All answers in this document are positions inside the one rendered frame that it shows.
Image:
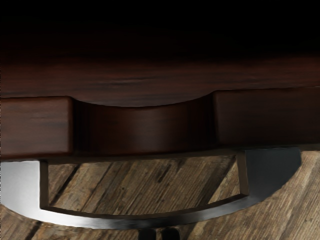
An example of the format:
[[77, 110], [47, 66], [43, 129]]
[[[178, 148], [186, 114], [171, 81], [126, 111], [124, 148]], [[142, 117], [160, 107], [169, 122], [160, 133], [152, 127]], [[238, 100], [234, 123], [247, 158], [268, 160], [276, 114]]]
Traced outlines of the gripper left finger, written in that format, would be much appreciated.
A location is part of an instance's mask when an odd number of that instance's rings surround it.
[[157, 240], [157, 230], [154, 228], [140, 229], [138, 232], [138, 240]]

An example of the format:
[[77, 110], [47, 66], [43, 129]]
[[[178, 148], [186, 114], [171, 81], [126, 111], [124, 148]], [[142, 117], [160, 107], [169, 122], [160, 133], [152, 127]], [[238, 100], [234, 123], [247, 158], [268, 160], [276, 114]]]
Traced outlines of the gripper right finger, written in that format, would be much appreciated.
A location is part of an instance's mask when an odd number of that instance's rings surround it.
[[175, 227], [167, 227], [161, 230], [162, 240], [181, 240], [179, 229]]

